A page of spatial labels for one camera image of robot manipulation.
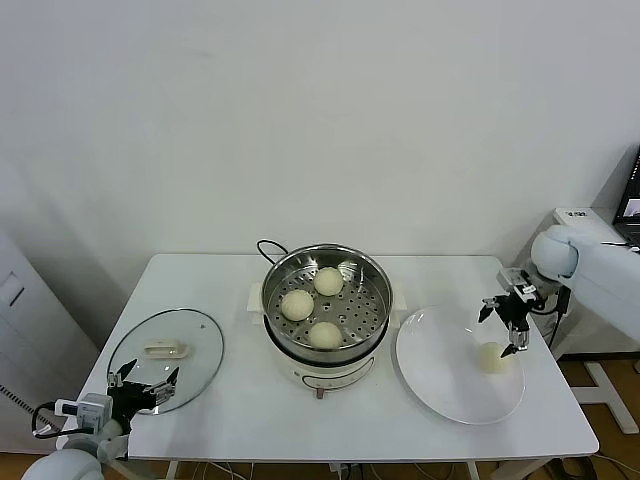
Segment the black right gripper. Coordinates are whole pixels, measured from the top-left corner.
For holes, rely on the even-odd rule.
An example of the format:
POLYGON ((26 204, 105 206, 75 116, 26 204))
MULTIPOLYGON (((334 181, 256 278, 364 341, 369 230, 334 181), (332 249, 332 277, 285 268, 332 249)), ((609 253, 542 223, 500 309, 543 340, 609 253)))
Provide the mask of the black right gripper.
POLYGON ((529 345, 530 327, 526 319, 529 313, 529 305, 515 292, 498 295, 482 300, 478 322, 483 323, 489 316, 496 312, 508 329, 509 344, 501 353, 501 358, 526 351, 529 345))

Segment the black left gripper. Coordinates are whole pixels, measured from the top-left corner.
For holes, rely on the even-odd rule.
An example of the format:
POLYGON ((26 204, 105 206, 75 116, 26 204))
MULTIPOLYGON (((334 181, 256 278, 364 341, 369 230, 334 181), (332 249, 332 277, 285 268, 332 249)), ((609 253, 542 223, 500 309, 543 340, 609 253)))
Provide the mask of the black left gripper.
POLYGON ((125 381, 136 364, 137 360, 133 359, 123 364, 117 371, 107 373, 109 396, 113 400, 112 418, 114 420, 131 420, 139 411, 153 410, 156 402, 166 402, 175 394, 178 367, 166 380, 150 386, 125 381))

